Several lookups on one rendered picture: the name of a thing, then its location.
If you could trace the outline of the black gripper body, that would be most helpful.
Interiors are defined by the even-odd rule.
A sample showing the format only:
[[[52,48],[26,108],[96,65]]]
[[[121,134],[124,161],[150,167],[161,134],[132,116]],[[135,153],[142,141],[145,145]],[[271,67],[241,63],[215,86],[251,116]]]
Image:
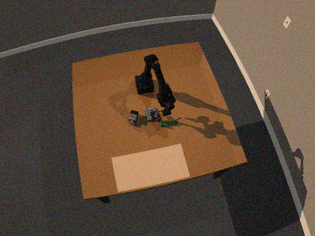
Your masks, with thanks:
[[[156,96],[157,96],[157,99],[159,99],[160,106],[164,107],[164,110],[162,110],[163,116],[171,115],[172,114],[171,110],[168,111],[164,103],[160,100],[160,93],[158,93]]]

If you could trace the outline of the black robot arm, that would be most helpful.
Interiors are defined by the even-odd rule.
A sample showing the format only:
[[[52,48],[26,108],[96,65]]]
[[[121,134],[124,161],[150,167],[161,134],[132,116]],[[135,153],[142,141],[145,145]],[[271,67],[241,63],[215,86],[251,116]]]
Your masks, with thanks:
[[[149,84],[149,79],[152,78],[151,69],[154,70],[155,75],[157,77],[157,81],[159,83],[159,93],[160,100],[164,103],[167,110],[170,111],[175,108],[174,103],[176,102],[175,97],[172,95],[172,90],[169,85],[165,82],[163,74],[160,69],[160,63],[158,62],[158,58],[156,55],[151,54],[144,56],[145,68],[144,72],[139,75],[140,81],[142,85]],[[157,63],[155,63],[157,61]]]

